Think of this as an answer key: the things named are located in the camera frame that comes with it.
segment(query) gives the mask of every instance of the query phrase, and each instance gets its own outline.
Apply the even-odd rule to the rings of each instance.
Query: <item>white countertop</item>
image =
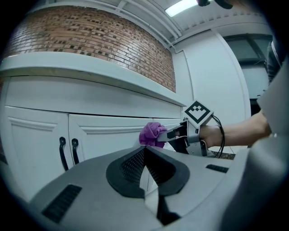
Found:
[[[0,77],[26,75],[93,81],[186,106],[178,94],[157,82],[114,63],[86,55],[66,52],[34,52],[10,56],[5,58],[0,65]]]

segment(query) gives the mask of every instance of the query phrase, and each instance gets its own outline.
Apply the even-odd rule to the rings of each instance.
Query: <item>fluorescent light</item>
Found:
[[[171,7],[167,8],[165,11],[171,17],[175,16],[176,14],[191,8],[192,6],[198,5],[196,0],[181,0],[180,2],[172,5]]]

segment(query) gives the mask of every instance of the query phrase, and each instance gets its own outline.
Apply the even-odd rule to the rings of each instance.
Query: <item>purple towel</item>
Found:
[[[150,122],[140,132],[140,144],[163,148],[164,142],[158,142],[158,135],[167,129],[158,122]]]

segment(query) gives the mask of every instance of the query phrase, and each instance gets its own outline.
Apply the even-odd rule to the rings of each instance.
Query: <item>ceiling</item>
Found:
[[[180,0],[40,0],[32,11],[55,5],[79,5],[109,11],[141,26],[165,47],[172,47],[196,33],[236,23],[266,24],[261,14],[233,7],[193,6],[170,17],[165,9]]]

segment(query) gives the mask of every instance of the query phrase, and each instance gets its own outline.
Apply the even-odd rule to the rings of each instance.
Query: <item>black cabinet handle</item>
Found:
[[[61,162],[62,162],[62,165],[64,167],[64,170],[67,171],[68,170],[68,166],[67,166],[65,155],[64,155],[64,152],[63,152],[63,146],[66,144],[65,138],[64,137],[60,137],[59,138],[59,143],[60,143],[60,145],[59,145],[59,153],[60,153]]]
[[[78,140],[74,138],[72,139],[71,143],[72,143],[72,154],[73,154],[74,164],[78,164],[79,160],[78,160],[78,156],[76,152],[76,148],[78,146]]]

